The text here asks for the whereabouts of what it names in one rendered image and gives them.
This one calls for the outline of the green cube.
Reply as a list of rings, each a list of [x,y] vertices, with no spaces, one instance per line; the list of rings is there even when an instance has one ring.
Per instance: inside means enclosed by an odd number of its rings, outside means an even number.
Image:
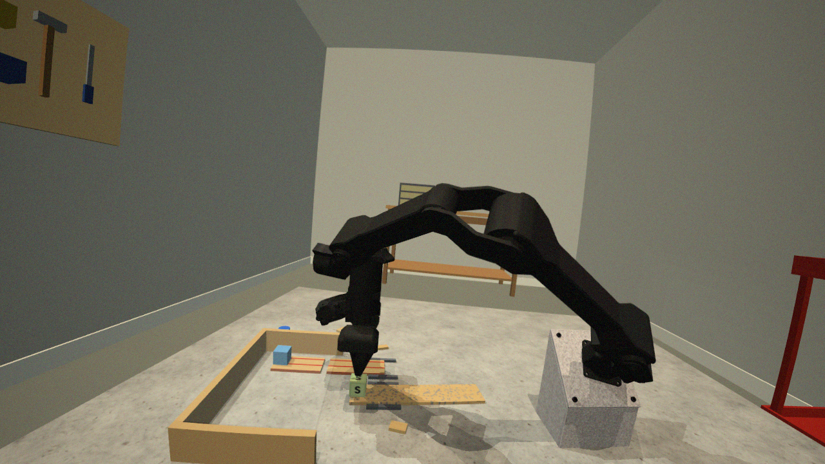
[[[366,383],[367,374],[356,376],[352,373],[349,381],[349,397],[365,397]]]

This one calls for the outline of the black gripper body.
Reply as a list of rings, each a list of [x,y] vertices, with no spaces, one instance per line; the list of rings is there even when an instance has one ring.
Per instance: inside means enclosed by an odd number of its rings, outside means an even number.
[[[379,330],[372,326],[379,322],[380,287],[355,287],[349,283],[347,297],[351,298],[353,324],[347,324],[338,336],[338,350],[345,353],[378,352]],[[366,324],[366,326],[365,326]]]

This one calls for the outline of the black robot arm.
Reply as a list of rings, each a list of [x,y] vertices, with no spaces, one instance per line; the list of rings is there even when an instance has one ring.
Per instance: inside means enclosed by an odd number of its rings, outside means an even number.
[[[483,234],[456,215],[470,209],[489,211]],[[581,341],[584,376],[616,387],[621,380],[652,382],[656,354],[649,316],[616,302],[560,246],[544,209],[527,193],[437,183],[375,217],[350,218],[330,246],[317,243],[313,271],[343,280],[350,275],[355,287],[380,287],[383,264],[395,261],[386,247],[431,232],[449,237],[467,255],[536,277],[588,323],[590,341]]]

